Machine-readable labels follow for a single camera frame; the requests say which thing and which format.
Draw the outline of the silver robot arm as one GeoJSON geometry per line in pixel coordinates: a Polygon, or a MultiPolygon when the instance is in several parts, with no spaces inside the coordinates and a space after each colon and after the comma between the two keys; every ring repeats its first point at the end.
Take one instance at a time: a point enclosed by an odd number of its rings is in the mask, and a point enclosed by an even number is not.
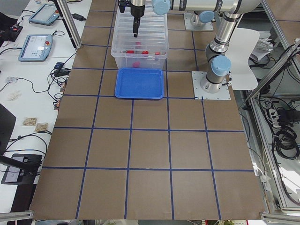
{"type": "Polygon", "coordinates": [[[152,10],[157,15],[169,11],[212,11],[222,12],[219,29],[205,53],[208,62],[208,72],[201,80],[201,88],[207,93],[217,93],[222,82],[230,72],[231,62],[225,56],[232,34],[243,14],[255,9],[259,0],[153,0],[152,10]]]}

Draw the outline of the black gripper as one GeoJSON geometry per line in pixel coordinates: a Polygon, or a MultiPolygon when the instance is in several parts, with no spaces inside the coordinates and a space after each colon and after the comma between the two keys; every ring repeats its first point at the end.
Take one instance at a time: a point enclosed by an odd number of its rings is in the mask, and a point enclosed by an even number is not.
{"type": "Polygon", "coordinates": [[[133,35],[138,37],[138,31],[140,26],[140,18],[144,16],[145,0],[131,0],[131,15],[134,17],[133,21],[133,35]]]}

